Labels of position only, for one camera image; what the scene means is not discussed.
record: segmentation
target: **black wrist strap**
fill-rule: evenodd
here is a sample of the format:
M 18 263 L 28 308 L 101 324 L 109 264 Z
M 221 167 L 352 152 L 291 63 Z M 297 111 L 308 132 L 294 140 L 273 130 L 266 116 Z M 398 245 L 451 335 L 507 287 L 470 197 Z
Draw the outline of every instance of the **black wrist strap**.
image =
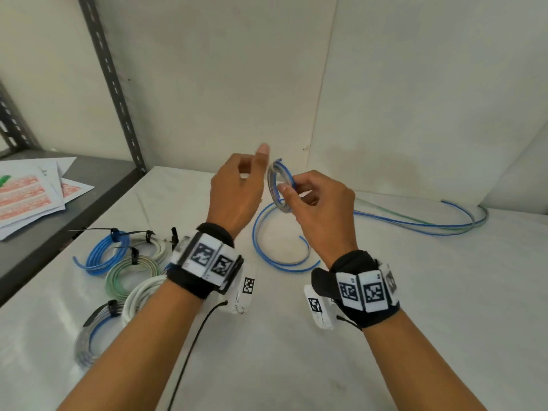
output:
M 347 272 L 358 275 L 361 272 L 374 271 L 376 269 L 379 269 L 379 264 L 366 251 L 352 251 L 334 262 L 330 272 L 323 269 L 314 269 L 312 271 L 312 288 L 322 297 L 333 298 L 339 308 L 358 327 L 365 328 L 376 325 L 400 310 L 400 303 L 397 303 L 395 306 L 391 304 L 390 293 L 387 290 L 385 279 L 382 281 L 388 297 L 388 309 L 367 313 L 366 311 L 351 309 L 343 305 L 339 296 L 339 284 L 335 276 L 335 272 Z
M 223 227 L 215 223 L 205 222 L 196 229 L 234 248 L 234 240 Z M 209 293 L 215 289 L 212 283 L 208 283 L 206 280 L 183 270 L 179 265 L 171 265 L 167 271 L 167 275 L 169 280 L 202 300 L 205 300 L 209 296 Z

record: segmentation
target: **human hand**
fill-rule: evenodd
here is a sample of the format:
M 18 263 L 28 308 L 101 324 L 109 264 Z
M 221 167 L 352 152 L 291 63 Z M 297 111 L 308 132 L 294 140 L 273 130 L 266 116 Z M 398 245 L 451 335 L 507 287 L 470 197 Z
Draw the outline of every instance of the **human hand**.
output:
M 261 144 L 254 156 L 233 154 L 211 179 L 207 222 L 228 231 L 232 239 L 251 221 L 263 196 L 270 147 Z M 242 179 L 240 173 L 249 173 Z
M 327 268 L 340 256 L 358 249 L 354 229 L 356 195 L 341 182 L 315 170 L 293 176 L 297 191 L 278 185 L 310 246 Z M 311 191 L 303 198 L 299 193 Z

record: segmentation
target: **wristband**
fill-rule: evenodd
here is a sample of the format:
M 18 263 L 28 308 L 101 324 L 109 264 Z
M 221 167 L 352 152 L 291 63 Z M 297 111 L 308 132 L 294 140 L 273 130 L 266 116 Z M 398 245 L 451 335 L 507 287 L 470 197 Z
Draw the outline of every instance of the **wristband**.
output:
M 360 328 L 376 325 L 400 310 L 389 265 L 374 260 L 366 251 L 343 255 L 330 272 L 314 269 L 312 288 L 318 295 L 333 299 Z
M 233 248 L 234 241 L 224 228 L 203 223 L 174 248 L 168 279 L 201 299 L 213 290 L 224 294 L 243 264 Z

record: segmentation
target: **stack of papers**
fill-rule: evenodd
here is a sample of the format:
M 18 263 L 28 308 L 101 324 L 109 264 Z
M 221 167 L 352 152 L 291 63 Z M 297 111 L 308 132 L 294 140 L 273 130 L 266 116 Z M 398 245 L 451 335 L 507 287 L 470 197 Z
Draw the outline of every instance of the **stack of papers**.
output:
M 94 186 L 64 179 L 76 157 L 0 161 L 0 241 Z

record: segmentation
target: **white tabletop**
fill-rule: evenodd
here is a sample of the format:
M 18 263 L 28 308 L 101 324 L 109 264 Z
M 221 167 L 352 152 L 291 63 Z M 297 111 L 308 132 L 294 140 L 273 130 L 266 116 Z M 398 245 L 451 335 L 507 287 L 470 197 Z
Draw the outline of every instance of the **white tabletop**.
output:
M 155 167 L 93 226 L 150 228 L 168 239 L 176 226 L 181 235 L 206 218 L 211 176 Z M 362 196 L 426 220 L 466 221 L 442 203 Z M 270 201 L 265 190 L 261 207 Z M 548 403 L 547 225 L 548 216 L 492 210 L 482 228 L 435 238 L 356 219 L 360 247 L 390 263 L 403 308 L 488 409 L 541 410 Z M 296 259 L 304 251 L 298 234 L 292 215 L 275 213 L 265 222 L 264 249 Z M 108 297 L 104 277 L 88 276 L 72 256 L 85 260 L 104 235 L 83 233 L 0 309 L 0 409 L 54 409 L 82 377 L 73 343 Z M 310 274 L 265 264 L 254 252 L 251 225 L 236 248 L 245 268 L 257 271 L 250 310 L 212 315 L 174 409 L 395 409 L 363 335 L 338 321 L 333 331 L 314 324 L 303 293 Z M 159 410 L 213 298 L 191 329 Z M 120 328 L 111 322 L 106 333 Z

